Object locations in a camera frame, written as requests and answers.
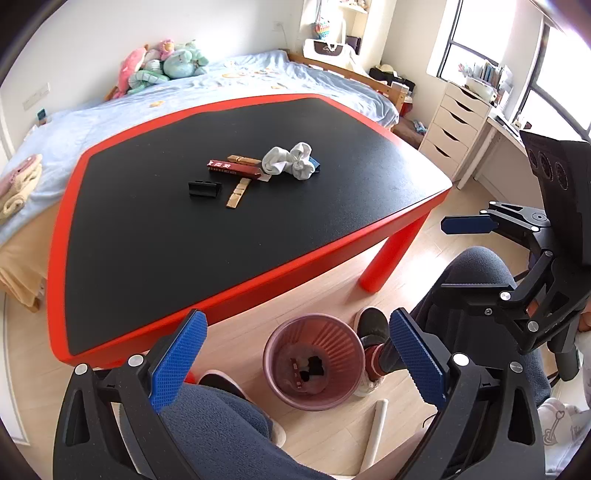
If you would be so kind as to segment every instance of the wooden floor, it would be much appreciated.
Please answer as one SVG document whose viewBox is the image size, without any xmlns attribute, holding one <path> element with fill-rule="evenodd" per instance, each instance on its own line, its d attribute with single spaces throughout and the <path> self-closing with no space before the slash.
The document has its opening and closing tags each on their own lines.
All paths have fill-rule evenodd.
<svg viewBox="0 0 591 480">
<path fill-rule="evenodd" d="M 411 310 L 444 267 L 471 245 L 497 252 L 513 274 L 527 263 L 527 251 L 498 235 L 446 236 L 439 223 L 445 215 L 473 214 L 492 196 L 474 181 L 434 210 L 384 288 L 369 295 L 357 279 L 379 245 L 276 299 L 209 328 L 193 372 L 225 371 L 287 432 L 284 449 L 296 460 L 330 474 L 359 471 L 377 399 L 389 399 L 381 458 L 421 427 L 434 413 L 423 403 L 406 372 L 389 375 L 364 399 L 351 398 L 324 412 L 295 410 L 267 387 L 261 371 L 262 351 L 271 332 L 282 322 L 304 313 L 322 312 L 352 323 L 362 307 L 374 305 L 389 315 L 397 307 Z M 46 312 L 32 314 L 14 301 L 8 308 L 8 348 L 12 382 L 31 446 L 21 452 L 44 480 L 51 478 L 51 458 L 57 416 L 72 368 L 59 363 L 48 344 Z"/>
</svg>

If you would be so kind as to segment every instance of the red table leg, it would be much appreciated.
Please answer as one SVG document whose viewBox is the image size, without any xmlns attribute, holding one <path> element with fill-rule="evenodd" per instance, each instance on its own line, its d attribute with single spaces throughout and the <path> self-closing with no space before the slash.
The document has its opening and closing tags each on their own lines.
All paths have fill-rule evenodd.
<svg viewBox="0 0 591 480">
<path fill-rule="evenodd" d="M 379 250 L 371 263 L 367 266 L 361 277 L 359 277 L 359 285 L 368 293 L 376 293 L 380 290 L 390 278 L 390 275 L 402 260 L 402 257 L 407 252 L 408 247 L 421 229 L 428 214 L 409 223 L 402 230 L 393 234 L 384 246 Z"/>
</svg>

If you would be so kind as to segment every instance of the white wall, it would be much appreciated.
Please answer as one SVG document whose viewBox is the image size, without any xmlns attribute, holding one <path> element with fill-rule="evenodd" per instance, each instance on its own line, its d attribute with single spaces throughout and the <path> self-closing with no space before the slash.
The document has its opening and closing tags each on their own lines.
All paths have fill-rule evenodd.
<svg viewBox="0 0 591 480">
<path fill-rule="evenodd" d="M 19 145 L 41 108 L 48 113 L 105 96 L 134 48 L 196 39 L 210 59 L 294 48 L 304 0 L 69 0 L 33 38 L 0 87 L 8 131 Z M 283 32 L 273 23 L 284 23 Z M 24 111 L 42 87 L 50 94 Z"/>
</svg>

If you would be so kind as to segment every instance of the black plastic clip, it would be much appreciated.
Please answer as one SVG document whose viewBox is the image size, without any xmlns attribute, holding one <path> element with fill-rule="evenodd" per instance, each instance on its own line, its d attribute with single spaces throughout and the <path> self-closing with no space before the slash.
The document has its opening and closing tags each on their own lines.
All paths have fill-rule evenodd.
<svg viewBox="0 0 591 480">
<path fill-rule="evenodd" d="M 191 197 L 215 198 L 222 189 L 222 184 L 216 181 L 195 180 L 189 182 L 189 195 Z"/>
</svg>

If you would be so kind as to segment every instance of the white drawer cabinet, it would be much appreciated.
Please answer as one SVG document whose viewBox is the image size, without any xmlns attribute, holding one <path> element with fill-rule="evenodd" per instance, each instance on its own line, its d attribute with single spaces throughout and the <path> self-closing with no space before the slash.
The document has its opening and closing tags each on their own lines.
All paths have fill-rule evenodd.
<svg viewBox="0 0 591 480">
<path fill-rule="evenodd" d="M 490 111 L 484 100 L 449 82 L 419 152 L 454 180 Z"/>
</svg>

